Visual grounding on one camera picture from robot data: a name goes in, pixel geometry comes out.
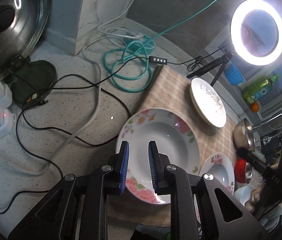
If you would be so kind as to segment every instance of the teal cable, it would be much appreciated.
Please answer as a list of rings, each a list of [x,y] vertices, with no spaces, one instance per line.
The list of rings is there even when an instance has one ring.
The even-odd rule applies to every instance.
[[[129,44],[126,45],[126,47],[124,49],[111,49],[110,51],[106,52],[104,55],[103,55],[103,66],[105,67],[105,69],[110,73],[114,73],[115,72],[115,68],[118,64],[120,63],[125,63],[127,60],[129,60],[130,58],[132,57],[138,57],[138,54],[140,53],[140,51],[144,51],[144,55],[146,58],[148,58],[148,53],[146,51],[146,48],[145,48],[145,45],[148,44],[150,41],[153,41],[153,39],[157,38],[158,36],[161,36],[163,35],[164,33],[172,30],[173,28],[185,23],[186,21],[192,19],[193,17],[197,16],[199,13],[203,12],[205,9],[207,9],[208,7],[210,7],[212,4],[214,4],[216,1],[218,0],[213,0],[211,3],[209,3],[207,6],[205,6],[203,9],[197,11],[195,14],[189,16],[188,18],[186,18],[185,20],[183,20],[182,22],[180,23],[177,23],[175,25],[172,25],[171,27],[167,28],[166,30],[156,34],[154,37],[152,37],[150,40],[148,40],[147,42],[145,43],[141,43],[140,41],[132,41],[130,42]],[[140,48],[137,50],[137,51],[131,51],[129,50],[129,47],[132,45],[132,44],[139,44],[140,45]],[[117,51],[122,51],[122,56],[121,56],[121,59],[117,60],[113,65],[112,67],[109,67],[107,62],[106,62],[106,57],[110,54],[110,53],[113,53],[113,52],[117,52]],[[145,90],[151,83],[152,81],[152,78],[153,78],[153,73],[152,73],[152,70],[151,68],[149,67],[149,62],[147,60],[143,60],[143,59],[139,59],[145,66],[145,69],[143,71],[143,73],[137,77],[127,77],[127,76],[123,76],[123,75],[119,75],[119,74],[116,74],[112,77],[112,81],[113,83],[119,88],[121,89],[122,91],[124,92],[128,92],[128,93],[137,93],[137,92],[141,92],[143,90]],[[142,78],[146,72],[149,73],[149,78],[148,78],[148,81],[147,83],[141,87],[140,89],[135,89],[135,90],[132,90],[132,89],[127,89],[123,86],[121,86],[120,84],[117,83],[117,81],[115,80],[114,77],[117,77],[117,78],[120,78],[120,79],[123,79],[123,80],[138,80],[140,78]]]

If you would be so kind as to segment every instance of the white glowing ring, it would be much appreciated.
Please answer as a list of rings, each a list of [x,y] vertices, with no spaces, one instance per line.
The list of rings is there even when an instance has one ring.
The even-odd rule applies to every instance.
[[[17,9],[20,9],[21,6],[22,6],[22,5],[21,5],[21,0],[18,0],[18,1],[17,1],[17,0],[14,0],[14,5],[16,6]]]
[[[278,43],[275,49],[264,57],[253,56],[244,46],[241,39],[241,25],[246,15],[253,10],[263,10],[271,15],[278,28]],[[282,53],[282,19],[277,11],[267,2],[262,0],[247,0],[239,5],[233,14],[231,22],[231,39],[236,52],[246,62],[264,66],[274,62]]]

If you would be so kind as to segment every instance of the orange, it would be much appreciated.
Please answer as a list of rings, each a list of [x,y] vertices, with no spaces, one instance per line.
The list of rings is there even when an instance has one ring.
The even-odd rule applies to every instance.
[[[258,104],[258,102],[254,102],[251,106],[250,106],[250,108],[251,108],[251,110],[253,111],[253,112],[258,112],[259,111],[259,104]]]

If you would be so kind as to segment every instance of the dish soap bottle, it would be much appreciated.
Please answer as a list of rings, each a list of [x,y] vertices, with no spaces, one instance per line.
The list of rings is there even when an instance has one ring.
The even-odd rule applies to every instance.
[[[262,76],[254,81],[251,85],[247,86],[242,90],[242,96],[244,101],[251,105],[255,101],[264,97],[267,93],[272,90],[272,83],[278,81],[280,78],[279,74],[275,74],[273,77]]]

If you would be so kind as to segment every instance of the checkered tablecloth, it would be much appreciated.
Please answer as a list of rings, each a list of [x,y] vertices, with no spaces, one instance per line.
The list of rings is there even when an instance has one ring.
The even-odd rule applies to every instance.
[[[233,166],[236,154],[232,132],[234,122],[227,117],[223,128],[208,125],[196,112],[190,98],[190,80],[164,66],[150,88],[139,110],[164,108],[184,119],[198,141],[201,167],[216,152],[226,154]],[[123,196],[110,196],[108,216],[143,225],[170,226],[170,205],[153,205],[135,198],[128,190]]]

